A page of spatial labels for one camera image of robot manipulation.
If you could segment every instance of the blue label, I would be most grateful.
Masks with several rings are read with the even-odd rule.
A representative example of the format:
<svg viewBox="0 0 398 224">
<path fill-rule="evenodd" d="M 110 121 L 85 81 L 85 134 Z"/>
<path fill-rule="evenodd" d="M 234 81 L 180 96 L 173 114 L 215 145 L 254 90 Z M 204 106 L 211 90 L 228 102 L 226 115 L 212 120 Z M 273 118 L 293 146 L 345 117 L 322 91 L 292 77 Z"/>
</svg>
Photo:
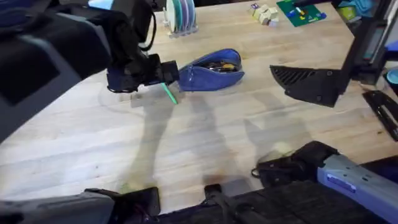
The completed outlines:
<svg viewBox="0 0 398 224">
<path fill-rule="evenodd" d="M 339 185 L 340 187 L 349 190 L 352 193 L 355 193 L 356 191 L 356 187 L 350 183 L 348 183 L 347 181 L 341 180 L 338 177 L 335 177 L 334 175 L 328 174 L 327 176 L 328 181 Z"/>
</svg>

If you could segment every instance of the blue cloth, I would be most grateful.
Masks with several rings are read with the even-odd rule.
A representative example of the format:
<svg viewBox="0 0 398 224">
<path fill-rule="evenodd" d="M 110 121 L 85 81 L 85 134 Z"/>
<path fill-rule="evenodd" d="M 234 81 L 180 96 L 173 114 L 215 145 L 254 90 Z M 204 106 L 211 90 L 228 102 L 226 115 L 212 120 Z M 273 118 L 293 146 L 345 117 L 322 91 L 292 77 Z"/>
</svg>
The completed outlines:
<svg viewBox="0 0 398 224">
<path fill-rule="evenodd" d="M 207 62 L 224 61 L 239 66 L 239 71 L 231 73 L 214 72 L 197 66 Z M 234 85 L 242 79 L 241 56 L 233 49 L 223 49 L 205 55 L 180 69 L 178 84 L 183 91 L 215 91 Z"/>
<path fill-rule="evenodd" d="M 373 7 L 373 2 L 371 0 L 342 1 L 338 6 L 339 7 L 354 6 L 357 15 L 372 17 L 371 9 Z"/>
<path fill-rule="evenodd" d="M 100 9 L 108 9 L 112 8 L 113 0 L 90 0 L 88 1 L 88 5 L 91 7 L 97 7 Z"/>
</svg>

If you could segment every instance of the black angled object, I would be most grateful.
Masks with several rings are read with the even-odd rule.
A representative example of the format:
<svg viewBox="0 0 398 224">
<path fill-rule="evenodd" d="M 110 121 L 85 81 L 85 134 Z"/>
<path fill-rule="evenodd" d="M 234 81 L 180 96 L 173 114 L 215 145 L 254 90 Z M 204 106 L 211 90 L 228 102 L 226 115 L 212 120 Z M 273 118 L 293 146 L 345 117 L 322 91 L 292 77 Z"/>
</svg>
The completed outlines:
<svg viewBox="0 0 398 224">
<path fill-rule="evenodd" d="M 334 107 L 340 94 L 335 83 L 340 70 L 270 66 L 285 94 L 318 105 Z"/>
</svg>

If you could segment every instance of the green marker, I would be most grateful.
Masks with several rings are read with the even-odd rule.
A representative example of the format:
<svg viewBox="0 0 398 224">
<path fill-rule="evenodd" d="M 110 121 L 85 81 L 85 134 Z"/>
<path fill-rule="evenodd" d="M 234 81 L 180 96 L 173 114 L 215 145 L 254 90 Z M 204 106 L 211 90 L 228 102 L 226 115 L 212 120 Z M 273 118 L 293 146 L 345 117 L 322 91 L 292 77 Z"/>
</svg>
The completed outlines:
<svg viewBox="0 0 398 224">
<path fill-rule="evenodd" d="M 168 94 L 168 96 L 170 97 L 170 99 L 173 101 L 173 103 L 176 105 L 177 100 L 174 98 L 173 93 L 169 90 L 169 88 L 167 87 L 167 85 L 165 83 L 162 83 L 162 87 L 163 89 L 166 91 L 166 93 Z"/>
</svg>

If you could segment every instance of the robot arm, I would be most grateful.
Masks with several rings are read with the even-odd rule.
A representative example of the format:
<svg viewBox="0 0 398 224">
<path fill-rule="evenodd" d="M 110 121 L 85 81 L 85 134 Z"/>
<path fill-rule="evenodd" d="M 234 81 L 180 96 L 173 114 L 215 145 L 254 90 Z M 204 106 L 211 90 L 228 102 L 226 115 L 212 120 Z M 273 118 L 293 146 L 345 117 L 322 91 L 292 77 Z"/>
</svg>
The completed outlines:
<svg viewBox="0 0 398 224">
<path fill-rule="evenodd" d="M 178 80 L 175 61 L 147 56 L 154 13 L 143 0 L 114 1 L 123 12 L 68 4 L 35 11 L 24 0 L 0 5 L 0 142 L 60 95 L 108 68 L 108 89 L 137 91 L 141 84 Z M 22 2 L 17 7 L 15 2 Z"/>
</svg>

